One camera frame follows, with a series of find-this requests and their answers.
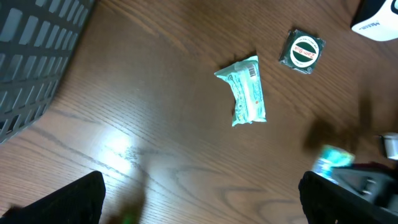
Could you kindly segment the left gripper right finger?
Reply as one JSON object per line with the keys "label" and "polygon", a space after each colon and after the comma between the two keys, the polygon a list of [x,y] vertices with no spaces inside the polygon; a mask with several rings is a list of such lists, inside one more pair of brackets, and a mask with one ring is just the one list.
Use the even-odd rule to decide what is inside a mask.
{"label": "left gripper right finger", "polygon": [[397,208],[382,208],[307,171],[298,185],[309,223],[397,223]]}

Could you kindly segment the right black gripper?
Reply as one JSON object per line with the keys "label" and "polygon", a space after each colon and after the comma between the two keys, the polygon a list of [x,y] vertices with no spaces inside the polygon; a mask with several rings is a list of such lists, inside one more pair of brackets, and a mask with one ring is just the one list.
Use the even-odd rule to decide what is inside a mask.
{"label": "right black gripper", "polygon": [[397,208],[397,169],[382,164],[334,167],[331,178],[338,185],[382,208]]}

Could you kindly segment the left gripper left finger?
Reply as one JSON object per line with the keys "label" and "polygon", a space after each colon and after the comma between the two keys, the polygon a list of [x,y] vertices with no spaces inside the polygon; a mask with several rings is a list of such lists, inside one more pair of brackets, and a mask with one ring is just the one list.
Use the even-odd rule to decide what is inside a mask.
{"label": "left gripper left finger", "polygon": [[11,207],[1,224],[98,224],[105,194],[102,173],[93,171],[26,207]]}

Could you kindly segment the teal white candy packet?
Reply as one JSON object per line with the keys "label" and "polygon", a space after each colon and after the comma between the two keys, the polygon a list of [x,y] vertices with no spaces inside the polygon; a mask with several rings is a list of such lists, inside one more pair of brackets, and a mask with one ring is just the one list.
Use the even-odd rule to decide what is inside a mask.
{"label": "teal white candy packet", "polygon": [[337,184],[337,181],[332,178],[333,168],[350,166],[354,158],[354,154],[344,149],[331,145],[324,145],[318,159],[312,167],[312,172]]}

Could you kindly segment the dark green round-logo packet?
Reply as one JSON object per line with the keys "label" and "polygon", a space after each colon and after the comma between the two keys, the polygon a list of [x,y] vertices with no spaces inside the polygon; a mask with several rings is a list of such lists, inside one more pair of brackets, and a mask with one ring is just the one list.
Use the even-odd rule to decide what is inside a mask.
{"label": "dark green round-logo packet", "polygon": [[303,74],[311,74],[322,55],[326,42],[302,30],[290,30],[279,63]]}

